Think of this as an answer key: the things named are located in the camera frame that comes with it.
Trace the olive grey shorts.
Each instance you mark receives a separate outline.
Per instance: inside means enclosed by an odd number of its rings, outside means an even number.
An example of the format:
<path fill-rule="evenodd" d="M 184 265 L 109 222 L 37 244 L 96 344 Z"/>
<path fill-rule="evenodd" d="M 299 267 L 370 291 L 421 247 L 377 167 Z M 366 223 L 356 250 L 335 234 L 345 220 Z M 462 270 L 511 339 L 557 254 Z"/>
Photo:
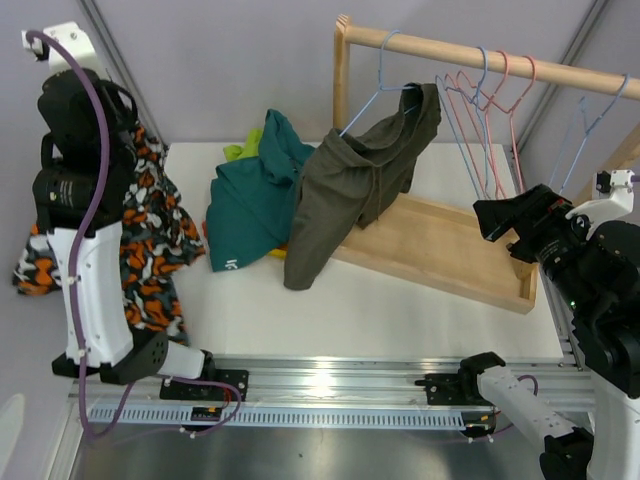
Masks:
<path fill-rule="evenodd" d="M 438 89 L 410 83 L 398 110 L 354 136 L 333 128 L 306 161 L 296 187 L 284 286 L 309 289 L 357 226 L 376 221 L 412 183 L 419 155 L 441 122 Z"/>

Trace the teal shorts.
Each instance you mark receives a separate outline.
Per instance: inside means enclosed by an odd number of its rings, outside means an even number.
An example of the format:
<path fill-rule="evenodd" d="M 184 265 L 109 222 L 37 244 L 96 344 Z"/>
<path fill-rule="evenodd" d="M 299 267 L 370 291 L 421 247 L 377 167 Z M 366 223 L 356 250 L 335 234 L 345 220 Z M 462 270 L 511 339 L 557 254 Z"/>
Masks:
<path fill-rule="evenodd" d="M 314 151 L 269 109 L 258 154 L 216 167 L 205 216 L 213 271 L 244 268 L 288 242 L 297 182 Z"/>

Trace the lime green shorts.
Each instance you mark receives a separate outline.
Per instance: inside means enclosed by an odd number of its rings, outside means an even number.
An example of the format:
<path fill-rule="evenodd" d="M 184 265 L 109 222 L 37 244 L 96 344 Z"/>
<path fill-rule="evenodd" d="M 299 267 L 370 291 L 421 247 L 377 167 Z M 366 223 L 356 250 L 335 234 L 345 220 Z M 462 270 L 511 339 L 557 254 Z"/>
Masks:
<path fill-rule="evenodd" d="M 227 162 L 256 157 L 259 154 L 259 144 L 263 130 L 252 128 L 243 144 L 231 144 L 223 148 L 224 158 Z"/>

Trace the camouflage patterned shorts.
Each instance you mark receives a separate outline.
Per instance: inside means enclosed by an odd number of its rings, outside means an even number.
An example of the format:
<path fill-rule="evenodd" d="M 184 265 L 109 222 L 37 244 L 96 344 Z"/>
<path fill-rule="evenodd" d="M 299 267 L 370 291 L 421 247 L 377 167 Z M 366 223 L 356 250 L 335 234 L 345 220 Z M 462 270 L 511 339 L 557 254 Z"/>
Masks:
<path fill-rule="evenodd" d="M 125 318 L 132 329 L 162 331 L 189 345 L 172 275 L 205 253 L 196 224 L 165 172 L 168 147 L 139 124 L 131 132 L 137 160 L 124 198 L 120 272 Z"/>

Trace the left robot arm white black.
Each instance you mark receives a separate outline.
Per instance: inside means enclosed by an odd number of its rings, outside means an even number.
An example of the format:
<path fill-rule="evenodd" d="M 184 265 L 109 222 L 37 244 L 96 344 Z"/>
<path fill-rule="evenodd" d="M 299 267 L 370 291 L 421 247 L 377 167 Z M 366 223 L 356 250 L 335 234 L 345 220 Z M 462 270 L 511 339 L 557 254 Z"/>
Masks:
<path fill-rule="evenodd" d="M 117 385 L 176 376 L 192 398 L 209 398 L 215 364 L 188 345 L 172 281 L 204 248 L 163 146 L 132 96 L 89 69 L 49 77 L 38 108 L 49 130 L 32 189 L 47 253 L 35 280 L 60 286 L 67 317 L 53 373 Z"/>

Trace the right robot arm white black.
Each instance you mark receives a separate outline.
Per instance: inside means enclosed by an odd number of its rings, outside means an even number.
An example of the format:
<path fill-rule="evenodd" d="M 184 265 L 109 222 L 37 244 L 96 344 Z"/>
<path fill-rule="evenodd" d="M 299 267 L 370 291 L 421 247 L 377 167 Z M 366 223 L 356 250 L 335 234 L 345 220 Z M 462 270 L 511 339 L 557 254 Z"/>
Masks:
<path fill-rule="evenodd" d="M 591 374 L 592 432 L 560 417 L 528 390 L 494 352 L 461 361 L 458 395 L 488 401 L 535 447 L 547 479 L 639 476 L 639 228 L 622 221 L 630 188 L 573 206 L 545 185 L 511 199 L 478 200 L 482 237 L 518 239 L 510 256 L 537 263 L 572 313 L 571 324 Z"/>

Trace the yellow plastic tray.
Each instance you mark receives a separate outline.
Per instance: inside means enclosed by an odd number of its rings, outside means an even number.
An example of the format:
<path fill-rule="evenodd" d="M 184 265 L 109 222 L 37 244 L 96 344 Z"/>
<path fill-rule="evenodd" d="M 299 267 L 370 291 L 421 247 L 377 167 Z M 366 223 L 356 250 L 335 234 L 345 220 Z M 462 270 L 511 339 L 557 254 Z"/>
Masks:
<path fill-rule="evenodd" d="M 268 256 L 284 260 L 288 253 L 288 245 L 286 243 L 279 245 L 268 252 Z"/>

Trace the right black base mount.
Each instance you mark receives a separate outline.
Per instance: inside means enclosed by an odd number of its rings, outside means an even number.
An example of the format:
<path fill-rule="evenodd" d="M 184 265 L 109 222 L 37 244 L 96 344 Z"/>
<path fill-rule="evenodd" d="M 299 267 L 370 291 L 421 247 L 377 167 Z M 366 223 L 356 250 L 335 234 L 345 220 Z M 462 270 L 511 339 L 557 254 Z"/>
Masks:
<path fill-rule="evenodd" d="M 474 405 L 472 397 L 463 389 L 458 374 L 431 373 L 415 380 L 414 385 L 425 392 L 430 406 Z"/>

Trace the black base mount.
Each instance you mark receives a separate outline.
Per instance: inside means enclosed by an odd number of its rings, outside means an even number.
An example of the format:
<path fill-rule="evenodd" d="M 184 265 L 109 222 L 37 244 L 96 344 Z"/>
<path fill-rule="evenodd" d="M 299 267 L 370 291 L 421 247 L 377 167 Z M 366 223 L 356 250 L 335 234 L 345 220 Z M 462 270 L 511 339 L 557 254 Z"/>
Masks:
<path fill-rule="evenodd" d="M 415 380 L 414 385 L 425 392 L 430 406 L 474 405 L 472 397 L 463 389 L 458 374 L 431 373 Z"/>
<path fill-rule="evenodd" d="M 164 381 L 160 387 L 159 397 L 162 400 L 179 401 L 200 401 L 200 402 L 223 402 L 226 400 L 235 401 L 235 393 L 229 389 L 230 386 L 239 391 L 241 400 L 246 399 L 249 387 L 249 371 L 240 369 L 219 369 L 216 371 L 213 382 L 220 383 L 220 386 L 207 384 L 194 384 L 184 381 Z"/>

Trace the aluminium mounting rail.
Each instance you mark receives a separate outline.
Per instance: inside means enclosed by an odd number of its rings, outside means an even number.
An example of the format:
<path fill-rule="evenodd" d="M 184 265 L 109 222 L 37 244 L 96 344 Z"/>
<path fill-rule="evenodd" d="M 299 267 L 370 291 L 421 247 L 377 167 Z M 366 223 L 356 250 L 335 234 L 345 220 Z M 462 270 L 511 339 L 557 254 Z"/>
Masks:
<path fill-rule="evenodd" d="M 455 373 L 457 361 L 381 361 L 337 358 L 222 358 L 221 369 L 249 372 L 246 400 L 264 406 L 409 407 L 426 403 L 415 382 L 429 373 Z M 512 363 L 518 375 L 530 374 L 538 395 L 559 410 L 594 405 L 590 375 L 574 363 Z"/>

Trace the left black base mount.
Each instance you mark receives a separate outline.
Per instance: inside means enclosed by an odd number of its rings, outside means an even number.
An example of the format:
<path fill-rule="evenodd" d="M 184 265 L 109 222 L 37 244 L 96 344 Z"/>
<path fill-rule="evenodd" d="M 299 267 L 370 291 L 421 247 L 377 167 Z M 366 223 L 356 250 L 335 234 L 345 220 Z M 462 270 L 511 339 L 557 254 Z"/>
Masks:
<path fill-rule="evenodd" d="M 179 401 L 200 401 L 200 402 L 223 402 L 226 400 L 235 401 L 235 393 L 229 389 L 230 386 L 239 391 L 241 400 L 246 399 L 249 387 L 249 371 L 240 369 L 219 369 L 216 371 L 213 382 L 220 383 L 220 386 L 207 384 L 194 384 L 184 381 L 164 381 L 160 387 L 159 397 L 162 400 Z"/>

